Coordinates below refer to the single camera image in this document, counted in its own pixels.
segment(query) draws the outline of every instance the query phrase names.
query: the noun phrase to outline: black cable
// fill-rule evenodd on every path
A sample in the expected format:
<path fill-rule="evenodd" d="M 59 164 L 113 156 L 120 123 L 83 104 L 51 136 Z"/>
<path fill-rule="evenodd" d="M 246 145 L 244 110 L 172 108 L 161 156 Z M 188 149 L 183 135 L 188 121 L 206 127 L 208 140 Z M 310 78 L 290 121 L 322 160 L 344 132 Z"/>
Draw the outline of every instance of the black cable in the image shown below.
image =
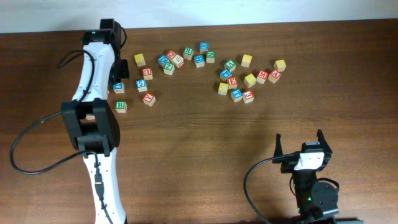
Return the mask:
<path fill-rule="evenodd" d="M 256 206 L 254 206 L 252 200 L 251 200 L 250 197 L 249 197 L 248 190 L 247 190 L 247 188 L 246 188 L 246 182 L 247 182 L 247 180 L 248 180 L 249 174 L 250 174 L 257 166 L 259 166 L 259 165 L 261 165 L 261 164 L 263 164 L 263 163 L 272 161 L 272 160 L 274 160 L 274 159 L 281 159 L 281 158 L 284 158 L 284 157 L 289 157 L 289 156 L 291 156 L 291 155 L 292 155 L 292 154 L 286 154 L 286 155 L 283 155 L 283 156 L 277 156 L 277 157 L 272 157 L 272 158 L 264 159 L 263 161 L 260 161 L 260 162 L 256 163 L 254 166 L 252 166 L 252 167 L 249 169 L 249 171 L 246 173 L 246 175 L 244 176 L 244 180 L 243 180 L 243 191 L 244 191 L 244 194 L 245 194 L 245 196 L 246 196 L 246 199 L 248 200 L 248 202 L 249 202 L 250 206 L 253 208 L 253 210 L 260 216 L 260 218 L 261 218 L 266 224 L 272 224 L 272 223 L 271 223 L 270 221 L 268 221 L 268 219 L 256 208 Z"/>
<path fill-rule="evenodd" d="M 126 31 L 124 30 L 124 28 L 123 28 L 123 27 L 120 27 L 120 28 L 122 28 L 122 30 L 123 30 L 123 33 L 124 33 L 124 41 L 123 41 L 123 43 L 120 45 L 120 49 L 122 49 L 122 48 L 123 48 L 123 46 L 124 46 L 124 44 L 126 43 L 126 40 L 127 40 L 127 34 L 126 34 Z"/>

